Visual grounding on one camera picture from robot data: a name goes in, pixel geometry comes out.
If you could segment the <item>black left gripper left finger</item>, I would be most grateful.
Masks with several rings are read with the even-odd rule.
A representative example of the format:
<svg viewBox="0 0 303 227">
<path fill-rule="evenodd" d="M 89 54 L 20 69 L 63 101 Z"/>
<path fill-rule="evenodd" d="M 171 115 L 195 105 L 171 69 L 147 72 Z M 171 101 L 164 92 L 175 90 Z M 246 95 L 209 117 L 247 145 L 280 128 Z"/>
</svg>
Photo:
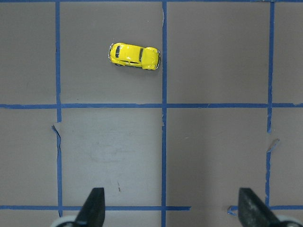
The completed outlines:
<svg viewBox="0 0 303 227">
<path fill-rule="evenodd" d="M 74 222 L 77 227 L 102 227 L 104 221 L 104 188 L 93 188 Z"/>
</svg>

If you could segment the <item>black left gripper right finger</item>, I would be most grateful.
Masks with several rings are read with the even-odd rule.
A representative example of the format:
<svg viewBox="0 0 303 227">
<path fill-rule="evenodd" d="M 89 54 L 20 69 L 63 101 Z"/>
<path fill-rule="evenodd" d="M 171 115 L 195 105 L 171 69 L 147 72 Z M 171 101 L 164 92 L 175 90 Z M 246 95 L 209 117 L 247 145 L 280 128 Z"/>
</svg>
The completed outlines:
<svg viewBox="0 0 303 227">
<path fill-rule="evenodd" d="M 238 219 L 243 227 L 278 227 L 280 220 L 250 188 L 240 188 Z"/>
</svg>

